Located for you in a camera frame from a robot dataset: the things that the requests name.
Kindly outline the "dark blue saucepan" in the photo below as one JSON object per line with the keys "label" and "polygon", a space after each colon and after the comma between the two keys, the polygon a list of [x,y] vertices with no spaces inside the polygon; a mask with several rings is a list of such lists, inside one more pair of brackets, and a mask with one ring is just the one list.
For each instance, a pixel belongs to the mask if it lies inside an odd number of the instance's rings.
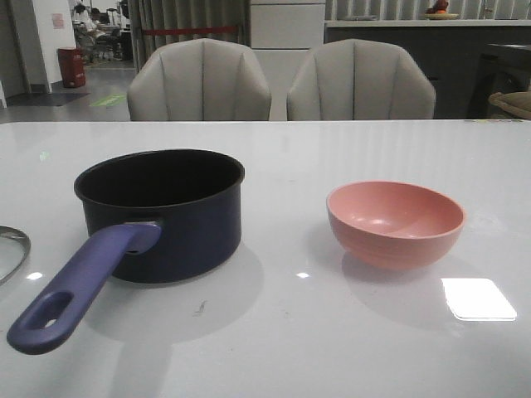
{"label": "dark blue saucepan", "polygon": [[177,148],[132,153],[79,175],[88,240],[7,332],[19,352],[63,344],[109,277],[141,284],[189,279],[228,260],[241,241],[243,165]]}

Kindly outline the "pink bowl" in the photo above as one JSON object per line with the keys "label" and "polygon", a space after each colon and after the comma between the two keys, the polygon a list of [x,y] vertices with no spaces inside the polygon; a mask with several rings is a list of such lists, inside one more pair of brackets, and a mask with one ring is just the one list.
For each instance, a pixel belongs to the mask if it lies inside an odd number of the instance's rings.
{"label": "pink bowl", "polygon": [[437,262],[465,224],[465,211],[456,201],[405,182],[352,182],[333,189],[326,205],[339,244],[382,269],[416,269]]}

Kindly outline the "glass lid with blue knob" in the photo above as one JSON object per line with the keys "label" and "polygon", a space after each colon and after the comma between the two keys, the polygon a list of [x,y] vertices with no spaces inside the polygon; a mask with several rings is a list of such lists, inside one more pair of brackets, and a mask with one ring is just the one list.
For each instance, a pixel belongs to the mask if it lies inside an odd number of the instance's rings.
{"label": "glass lid with blue knob", "polygon": [[1,226],[1,284],[5,284],[24,264],[32,244],[29,236],[9,226]]}

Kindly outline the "left grey upholstered chair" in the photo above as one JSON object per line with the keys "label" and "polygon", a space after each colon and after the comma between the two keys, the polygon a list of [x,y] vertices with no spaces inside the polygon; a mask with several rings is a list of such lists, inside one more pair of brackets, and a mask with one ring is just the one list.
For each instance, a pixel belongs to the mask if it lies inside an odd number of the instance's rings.
{"label": "left grey upholstered chair", "polygon": [[158,48],[127,102],[133,121],[267,121],[271,93],[251,48],[203,38]]}

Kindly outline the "grey upholstered chair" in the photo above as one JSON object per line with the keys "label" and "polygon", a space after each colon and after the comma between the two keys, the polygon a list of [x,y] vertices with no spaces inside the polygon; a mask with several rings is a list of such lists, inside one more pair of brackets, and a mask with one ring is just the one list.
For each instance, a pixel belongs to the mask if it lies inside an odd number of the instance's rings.
{"label": "grey upholstered chair", "polygon": [[127,102],[133,121],[267,121],[271,93],[251,48],[203,38],[158,48]]}
{"label": "grey upholstered chair", "polygon": [[286,95],[289,121],[432,119],[436,90],[408,51],[348,39],[307,51]]}

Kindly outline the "right grey upholstered chair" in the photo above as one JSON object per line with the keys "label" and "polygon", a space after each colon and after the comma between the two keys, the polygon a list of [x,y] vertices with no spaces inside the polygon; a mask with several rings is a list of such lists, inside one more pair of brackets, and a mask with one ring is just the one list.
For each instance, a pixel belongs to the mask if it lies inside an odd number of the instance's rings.
{"label": "right grey upholstered chair", "polygon": [[348,39],[307,51],[286,95],[289,121],[432,119],[436,90],[408,51]]}

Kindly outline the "white cabinet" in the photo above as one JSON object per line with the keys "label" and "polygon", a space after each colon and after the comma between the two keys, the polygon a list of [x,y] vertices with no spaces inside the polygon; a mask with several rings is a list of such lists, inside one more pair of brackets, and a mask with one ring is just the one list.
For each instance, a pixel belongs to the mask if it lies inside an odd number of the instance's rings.
{"label": "white cabinet", "polygon": [[272,96],[270,120],[286,120],[286,96],[307,50],[324,42],[325,1],[251,1],[251,48]]}

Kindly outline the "red barrier belt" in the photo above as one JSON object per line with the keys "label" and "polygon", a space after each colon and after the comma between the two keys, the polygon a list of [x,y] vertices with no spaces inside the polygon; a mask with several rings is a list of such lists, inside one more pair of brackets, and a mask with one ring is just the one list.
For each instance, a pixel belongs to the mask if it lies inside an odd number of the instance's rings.
{"label": "red barrier belt", "polygon": [[178,36],[178,35],[207,35],[207,34],[237,34],[238,25],[221,27],[176,28],[176,29],[142,29],[144,36]]}

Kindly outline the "red bin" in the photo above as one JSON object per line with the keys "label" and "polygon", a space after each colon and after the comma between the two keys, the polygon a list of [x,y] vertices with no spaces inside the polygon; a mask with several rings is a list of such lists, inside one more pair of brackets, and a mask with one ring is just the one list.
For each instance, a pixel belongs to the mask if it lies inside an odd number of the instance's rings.
{"label": "red bin", "polygon": [[85,71],[82,51],[74,47],[57,50],[62,84],[66,88],[78,88],[85,85]]}

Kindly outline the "person in background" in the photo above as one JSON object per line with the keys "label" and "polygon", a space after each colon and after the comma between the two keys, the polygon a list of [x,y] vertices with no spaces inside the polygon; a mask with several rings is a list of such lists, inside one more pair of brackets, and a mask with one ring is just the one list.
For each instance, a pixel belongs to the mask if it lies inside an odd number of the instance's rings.
{"label": "person in background", "polygon": [[96,58],[122,59],[120,29],[102,19],[105,15],[98,8],[76,1],[71,16],[76,45],[84,61],[93,63]]}

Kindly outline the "dark grey counter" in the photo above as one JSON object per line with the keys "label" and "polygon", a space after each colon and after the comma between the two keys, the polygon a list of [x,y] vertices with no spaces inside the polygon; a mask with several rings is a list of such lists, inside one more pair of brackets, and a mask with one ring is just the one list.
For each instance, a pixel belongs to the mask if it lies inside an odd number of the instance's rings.
{"label": "dark grey counter", "polygon": [[326,42],[362,39],[406,49],[436,89],[438,119],[485,119],[496,91],[526,90],[530,64],[505,64],[530,43],[523,20],[327,21]]}

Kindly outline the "fruit plate on counter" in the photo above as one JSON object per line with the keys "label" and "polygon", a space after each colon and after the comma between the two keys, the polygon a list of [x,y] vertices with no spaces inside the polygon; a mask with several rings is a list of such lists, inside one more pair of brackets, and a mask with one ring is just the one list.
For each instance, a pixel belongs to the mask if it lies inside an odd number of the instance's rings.
{"label": "fruit plate on counter", "polygon": [[458,13],[448,12],[449,2],[447,0],[435,0],[434,3],[427,8],[424,17],[428,20],[454,20],[460,15]]}

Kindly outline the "beige cushion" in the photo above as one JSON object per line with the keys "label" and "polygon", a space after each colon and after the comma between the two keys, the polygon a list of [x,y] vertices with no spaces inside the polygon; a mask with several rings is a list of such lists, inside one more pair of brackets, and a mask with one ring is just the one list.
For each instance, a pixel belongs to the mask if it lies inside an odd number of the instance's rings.
{"label": "beige cushion", "polygon": [[491,118],[530,120],[530,95],[530,91],[508,94],[501,92],[493,93],[488,98],[489,103],[494,107]]}

